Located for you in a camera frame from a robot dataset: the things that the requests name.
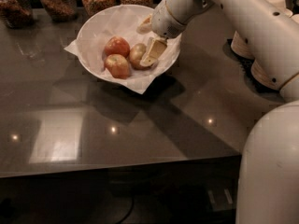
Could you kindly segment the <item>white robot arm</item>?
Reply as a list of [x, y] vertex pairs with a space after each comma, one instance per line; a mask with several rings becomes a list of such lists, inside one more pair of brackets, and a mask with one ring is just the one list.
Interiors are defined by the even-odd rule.
[[212, 4], [249, 47], [254, 78], [285, 101], [256, 123], [243, 148], [235, 224], [299, 224], [299, 24], [269, 0], [163, 0], [137, 29], [157, 35], [142, 63], [156, 61], [159, 45]]

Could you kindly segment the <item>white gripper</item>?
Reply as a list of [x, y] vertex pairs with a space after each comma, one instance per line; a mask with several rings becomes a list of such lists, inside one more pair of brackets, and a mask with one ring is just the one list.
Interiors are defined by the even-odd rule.
[[166, 0], [162, 0], [153, 10], [152, 15], [149, 14], [136, 28], [136, 31], [142, 35], [152, 30], [153, 33], [160, 36], [149, 38], [146, 52], [142, 56], [140, 65], [142, 67], [150, 67], [156, 63], [167, 49], [166, 39], [178, 37], [185, 28], [184, 24], [178, 22], [173, 17], [167, 7]]

